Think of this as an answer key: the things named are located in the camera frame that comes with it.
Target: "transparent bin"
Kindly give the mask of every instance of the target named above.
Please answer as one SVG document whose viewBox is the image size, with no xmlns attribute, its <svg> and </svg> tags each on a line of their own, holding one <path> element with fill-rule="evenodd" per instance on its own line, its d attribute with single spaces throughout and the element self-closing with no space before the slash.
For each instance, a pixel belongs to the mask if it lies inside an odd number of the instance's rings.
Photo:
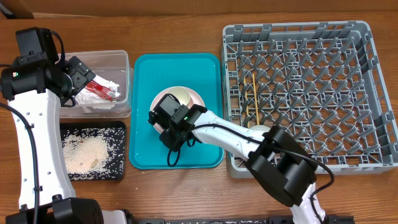
<svg viewBox="0 0 398 224">
<path fill-rule="evenodd" d="M 131 114 L 132 68 L 124 50 L 66 53 L 66 60 L 78 57 L 97 75 L 119 84 L 115 102 L 76 105 L 61 108 L 61 118 L 127 118 Z"/>
</svg>

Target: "black tray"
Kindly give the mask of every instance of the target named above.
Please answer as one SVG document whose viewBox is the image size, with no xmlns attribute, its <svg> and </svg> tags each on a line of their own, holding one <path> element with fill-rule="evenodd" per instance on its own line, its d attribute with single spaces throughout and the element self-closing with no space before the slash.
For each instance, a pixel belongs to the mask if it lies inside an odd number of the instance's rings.
<svg viewBox="0 0 398 224">
<path fill-rule="evenodd" d="M 86 128 L 93 128 L 94 131 L 88 132 L 87 130 L 83 130 Z M 116 147 L 116 154 L 112 156 L 112 159 L 108 161 L 105 167 L 110 170 L 110 173 L 104 172 L 90 172 L 89 174 L 68 174 L 70 180 L 103 180 L 103 179 L 121 179 L 124 175 L 125 168 L 125 157 L 126 157 L 126 138 L 127 131 L 126 125 L 122 121 L 106 121 L 106 122 L 92 122 L 92 123 L 61 123 L 60 124 L 60 133 L 61 140 L 63 140 L 69 134 L 75 134 L 76 136 L 81 136 L 83 133 L 86 136 L 96 136 L 98 131 L 95 129 L 122 129 L 122 132 L 119 134 L 109 133 L 108 136 L 112 136 L 111 138 L 107 138 L 107 142 L 113 146 L 113 144 L 118 144 Z"/>
</svg>

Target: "cup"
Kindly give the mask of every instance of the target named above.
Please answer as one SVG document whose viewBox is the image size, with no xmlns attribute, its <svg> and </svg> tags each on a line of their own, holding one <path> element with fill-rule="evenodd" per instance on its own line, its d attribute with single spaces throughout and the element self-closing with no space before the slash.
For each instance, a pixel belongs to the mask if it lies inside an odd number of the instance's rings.
<svg viewBox="0 0 398 224">
<path fill-rule="evenodd" d="M 172 87 L 167 91 L 167 93 L 170 93 L 173 96 L 175 96 L 181 105 L 185 105 L 188 108 L 190 108 L 193 105 L 193 100 L 191 95 L 189 94 L 189 91 L 182 86 Z"/>
</svg>

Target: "dish rack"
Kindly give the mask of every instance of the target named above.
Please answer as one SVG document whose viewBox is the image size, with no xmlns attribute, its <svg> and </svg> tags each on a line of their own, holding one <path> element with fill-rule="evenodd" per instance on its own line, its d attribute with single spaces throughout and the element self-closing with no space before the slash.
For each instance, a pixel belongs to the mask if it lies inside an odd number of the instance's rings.
<svg viewBox="0 0 398 224">
<path fill-rule="evenodd" d="M 222 63 L 231 122 L 278 125 L 335 174 L 398 166 L 397 125 L 367 23 L 226 26 Z M 227 168 L 251 177 L 232 154 Z"/>
</svg>

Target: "brown tabletop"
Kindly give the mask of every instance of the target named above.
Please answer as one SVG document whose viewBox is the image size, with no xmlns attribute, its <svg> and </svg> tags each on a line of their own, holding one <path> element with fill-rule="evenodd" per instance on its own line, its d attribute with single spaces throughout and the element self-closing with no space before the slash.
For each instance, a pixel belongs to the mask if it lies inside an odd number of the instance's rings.
<svg viewBox="0 0 398 224">
<path fill-rule="evenodd" d="M 220 57 L 222 29 L 229 24 L 364 20 L 371 26 L 390 101 L 398 114 L 398 12 L 233 14 L 220 16 L 97 17 L 0 21 L 0 63 L 19 55 L 15 31 L 57 31 L 66 52 L 125 50 L 130 64 L 143 54 L 210 52 Z M 130 119 L 121 119 L 129 129 Z M 328 181 L 318 176 L 318 185 Z M 214 169 L 138 170 L 126 160 L 121 181 L 72 182 L 81 198 L 105 210 L 126 208 L 135 217 L 166 219 L 251 218 L 290 215 L 254 179 L 232 179 L 223 161 Z M 0 110 L 0 223 L 18 212 L 21 172 L 11 114 Z M 329 214 L 354 215 L 356 223 L 398 223 L 398 169 L 377 175 L 336 177 L 319 193 Z"/>
</svg>

